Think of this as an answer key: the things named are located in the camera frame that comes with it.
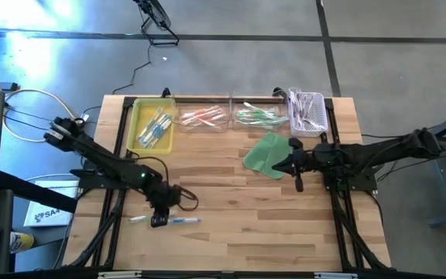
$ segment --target floor stripe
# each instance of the floor stripe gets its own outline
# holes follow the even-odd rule
[[[337,69],[335,68],[335,59],[333,58],[333,50],[331,49],[330,33],[328,32],[328,24],[324,15],[323,1],[316,0],[317,14],[319,16],[319,24],[321,34],[323,35],[324,55],[326,56],[326,67],[330,76],[331,93],[333,97],[341,97],[340,84],[338,83]]]
[[[19,32],[27,38],[37,39],[82,39],[82,40],[145,40],[142,34],[123,33],[84,33],[66,31],[39,31],[29,29],[0,28],[0,37],[7,37],[8,33]],[[171,40],[170,35],[153,34],[156,40]],[[248,40],[248,41],[277,41],[277,42],[322,42],[323,36],[294,36],[294,35],[197,35],[180,34],[181,40]],[[331,43],[435,43],[446,44],[446,38],[409,38],[409,37],[371,37],[371,36],[329,36]]]
[[[83,40],[146,40],[142,34],[81,33],[61,31],[37,31],[27,29],[0,29],[0,37],[21,33],[26,38],[37,39],[83,39]],[[149,34],[155,40],[172,40],[168,34]],[[192,35],[177,34],[181,40],[237,40],[276,42],[322,42],[321,36],[278,36],[278,35]]]

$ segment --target clear plastic container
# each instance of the clear plastic container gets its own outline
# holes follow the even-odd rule
[[[171,152],[174,134],[173,123],[168,126],[153,148],[145,148],[138,140],[139,134],[147,127],[159,107],[163,109],[162,114],[166,113],[173,119],[176,111],[173,98],[137,98],[134,101],[126,144],[128,150],[137,154],[168,154]]]
[[[287,112],[286,103],[256,103],[256,100],[253,103],[251,98],[233,98],[233,129],[278,132],[288,123]]]
[[[230,123],[230,97],[175,96],[174,123],[181,133],[224,133]]]

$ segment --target white cable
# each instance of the white cable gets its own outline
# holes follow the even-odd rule
[[[17,93],[20,93],[20,92],[39,92],[39,93],[42,93],[42,94],[45,94],[45,95],[48,95],[48,96],[50,96],[50,97],[53,97],[54,99],[56,99],[66,110],[67,110],[67,112],[68,112],[68,114],[70,115],[70,117],[72,118],[72,119],[75,119],[75,115],[70,111],[70,109],[67,107],[67,105],[65,105],[56,95],[54,95],[54,94],[52,94],[52,93],[49,93],[49,92],[46,92],[46,91],[43,91],[43,90],[39,90],[39,89],[28,89],[28,88],[26,88],[26,89],[19,89],[19,90],[17,90],[17,91],[14,91],[14,92],[10,92],[10,93],[8,93],[6,96],[5,96],[5,101],[8,101],[13,95],[15,95],[15,94],[17,94]],[[12,134],[14,137],[16,137],[16,138],[18,138],[18,139],[21,139],[21,140],[25,140],[25,141],[28,141],[28,142],[31,142],[31,143],[44,143],[46,140],[45,139],[27,139],[27,138],[24,138],[24,137],[22,137],[22,136],[19,136],[19,135],[17,135],[17,134],[15,134],[9,127],[8,127],[8,125],[6,125],[6,117],[4,117],[4,116],[6,116],[6,113],[8,112],[8,110],[6,110],[4,113],[3,113],[3,126],[5,127],[5,129],[10,133],[10,134]]]
[[[32,180],[36,180],[39,178],[56,177],[56,176],[74,176],[74,175],[73,174],[44,174],[44,175],[39,175],[36,177],[27,178],[27,179],[25,179],[25,181],[32,181]]]
[[[5,101],[8,101],[13,95],[15,95],[15,94],[17,94],[17,93],[20,93],[20,92],[39,92],[39,93],[42,93],[42,94],[45,94],[45,95],[48,95],[48,96],[50,96],[50,97],[53,97],[53,98],[55,98],[66,110],[67,110],[67,112],[68,112],[68,114],[70,115],[70,117],[72,118],[72,119],[75,119],[75,116],[74,116],[74,114],[70,111],[70,109],[67,107],[67,105],[65,105],[56,95],[54,95],[54,94],[52,94],[52,93],[49,93],[49,92],[46,92],[46,91],[43,91],[43,90],[39,90],[39,89],[19,89],[19,90],[17,90],[17,91],[14,91],[14,92],[10,92],[10,93],[8,93],[8,94],[6,94],[6,96],[5,96]],[[8,112],[8,110],[6,110],[5,112],[3,112],[3,126],[5,127],[5,129],[12,135],[12,136],[14,136],[14,137],[16,137],[17,139],[21,139],[21,140],[25,140],[25,141],[28,141],[28,142],[31,142],[31,143],[44,143],[45,142],[45,140],[44,139],[27,139],[27,138],[24,138],[24,137],[22,137],[22,136],[19,136],[19,135],[17,135],[17,134],[15,134],[9,127],[8,127],[8,125],[6,125],[6,113]]]

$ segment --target white basket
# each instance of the white basket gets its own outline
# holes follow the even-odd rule
[[[324,97],[321,93],[316,92],[291,92],[291,94],[305,94],[313,95],[313,104],[310,108],[309,116],[314,123],[324,127],[323,129],[312,126],[311,124],[305,124],[304,129],[298,129],[296,126],[296,119],[293,117],[293,106],[289,100],[289,117],[290,117],[290,132],[292,136],[305,136],[305,137],[318,137],[322,133],[328,131],[328,119],[326,118],[326,108],[324,107]]]

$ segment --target yellow tray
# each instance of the yellow tray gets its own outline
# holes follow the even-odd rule
[[[127,138],[128,150],[137,154],[168,154],[171,152],[174,134],[173,123],[152,149],[143,148],[137,140],[137,136],[147,126],[159,107],[163,108],[162,114],[167,113],[173,119],[176,110],[175,101],[172,98],[138,98],[134,101],[129,137]]]

